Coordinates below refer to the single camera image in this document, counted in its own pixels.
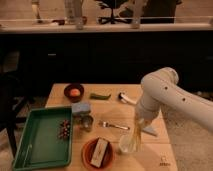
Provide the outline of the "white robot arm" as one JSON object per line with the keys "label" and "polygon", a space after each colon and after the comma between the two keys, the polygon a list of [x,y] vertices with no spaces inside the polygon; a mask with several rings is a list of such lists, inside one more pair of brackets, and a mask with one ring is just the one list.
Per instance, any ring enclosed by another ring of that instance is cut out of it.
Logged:
{"label": "white robot arm", "polygon": [[213,102],[178,87],[178,81],[178,73],[170,67],[146,74],[141,80],[143,93],[135,106],[136,115],[153,121],[160,105],[165,104],[213,133]]}

